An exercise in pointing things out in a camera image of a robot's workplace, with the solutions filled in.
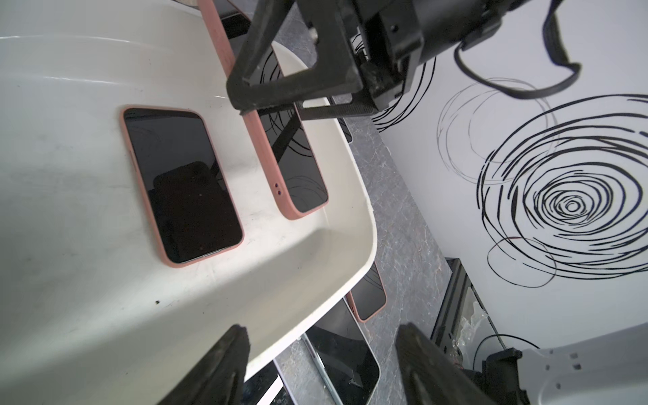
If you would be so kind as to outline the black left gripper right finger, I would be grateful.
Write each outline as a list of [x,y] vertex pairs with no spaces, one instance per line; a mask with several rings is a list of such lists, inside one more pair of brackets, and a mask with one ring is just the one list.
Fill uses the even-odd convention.
[[494,402],[413,323],[398,327],[395,348],[408,405]]

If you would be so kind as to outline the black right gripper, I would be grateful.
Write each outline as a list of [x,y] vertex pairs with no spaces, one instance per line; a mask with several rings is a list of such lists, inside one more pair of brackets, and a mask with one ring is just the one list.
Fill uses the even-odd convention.
[[[373,116],[407,93],[418,66],[492,37],[523,1],[234,1],[251,21],[227,92],[242,113],[296,106],[303,121]],[[350,39],[360,25],[366,55]],[[263,54],[285,47],[305,65],[253,84]]]

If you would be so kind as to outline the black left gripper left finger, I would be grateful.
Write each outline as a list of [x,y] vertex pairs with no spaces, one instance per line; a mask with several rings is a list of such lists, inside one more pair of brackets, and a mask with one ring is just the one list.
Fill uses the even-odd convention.
[[159,404],[240,404],[250,347],[233,325]]

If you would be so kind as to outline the white plastic storage box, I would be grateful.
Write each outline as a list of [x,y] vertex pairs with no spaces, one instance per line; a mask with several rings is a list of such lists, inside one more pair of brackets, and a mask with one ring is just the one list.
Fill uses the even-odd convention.
[[[329,201],[286,219],[225,80],[202,16],[173,1],[2,2],[2,403],[158,403],[235,324],[254,374],[369,269],[376,221],[339,125],[305,125]],[[237,248],[163,258],[128,106],[201,116]]]

